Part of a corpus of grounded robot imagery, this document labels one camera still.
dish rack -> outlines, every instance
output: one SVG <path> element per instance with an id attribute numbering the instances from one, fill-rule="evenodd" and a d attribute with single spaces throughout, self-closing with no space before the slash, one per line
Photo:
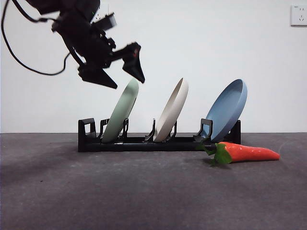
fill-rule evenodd
<path id="1" fill-rule="evenodd" d="M 163 142 L 153 142 L 155 132 L 155 119 L 153 127 L 148 135 L 141 137 L 129 137 L 129 119 L 123 122 L 123 132 L 118 138 L 110 143 L 102 143 L 103 128 L 109 119 L 100 121 L 100 133 L 96 133 L 95 120 L 93 118 L 79 120 L 78 122 L 78 151 L 79 152 L 106 152 L 106 151 L 199 151 L 196 147 L 202 142 L 208 150 L 216 148 L 211 141 L 213 131 L 213 121 L 201 119 L 201 129 L 197 135 L 177 137 L 177 122 Z M 90 132 L 85 132 L 85 126 L 90 125 Z M 201 136 L 203 126 L 209 126 L 209 134 L 204 138 Z M 238 120 L 230 132 L 224 137 L 223 141 L 241 144 L 241 121 Z"/>

carrot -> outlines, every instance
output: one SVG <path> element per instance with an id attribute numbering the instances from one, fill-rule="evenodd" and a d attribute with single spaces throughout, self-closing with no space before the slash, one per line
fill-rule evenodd
<path id="1" fill-rule="evenodd" d="M 204 150 L 208 155 L 213 155 L 212 164 L 228 164 L 236 161 L 272 161 L 279 160 L 280 155 L 270 149 L 238 145 L 229 142 L 215 144 L 212 150 L 200 144 L 197 150 Z"/>
<path id="2" fill-rule="evenodd" d="M 270 149 L 238 145 L 228 142 L 220 142 L 218 145 L 225 145 L 224 149 L 235 161 L 272 161 L 279 160 L 280 155 Z"/>

wall socket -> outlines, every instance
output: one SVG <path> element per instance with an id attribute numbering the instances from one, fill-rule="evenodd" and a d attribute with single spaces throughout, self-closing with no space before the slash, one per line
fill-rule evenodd
<path id="1" fill-rule="evenodd" d="M 307 26 L 307 4 L 291 6 L 291 25 Z"/>

green plate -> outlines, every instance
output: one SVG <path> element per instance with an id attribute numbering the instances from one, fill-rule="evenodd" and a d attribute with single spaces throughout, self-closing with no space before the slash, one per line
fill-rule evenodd
<path id="1" fill-rule="evenodd" d="M 130 115 L 136 97 L 138 96 L 138 92 L 139 84 L 135 79 L 132 79 L 128 83 L 113 110 L 110 120 L 106 126 L 106 130 L 102 136 L 102 143 L 112 142 L 117 139 L 123 129 L 124 120 Z"/>

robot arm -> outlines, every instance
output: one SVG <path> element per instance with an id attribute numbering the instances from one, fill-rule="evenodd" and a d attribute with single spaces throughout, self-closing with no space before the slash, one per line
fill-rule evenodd
<path id="1" fill-rule="evenodd" d="M 46 14 L 59 11 L 59 17 L 52 24 L 52 31 L 58 32 L 78 62 L 79 75 L 83 81 L 105 85 L 116 89 L 116 83 L 103 71 L 111 62 L 123 59 L 123 70 L 134 76 L 140 82 L 145 77 L 140 65 L 139 53 L 141 46 L 132 43 L 125 48 L 116 48 L 112 38 L 107 38 L 105 31 L 116 25 L 114 14 L 91 23 L 94 14 L 100 6 L 100 0 L 26 0 L 39 13 Z M 77 53 L 84 57 L 83 63 Z"/>

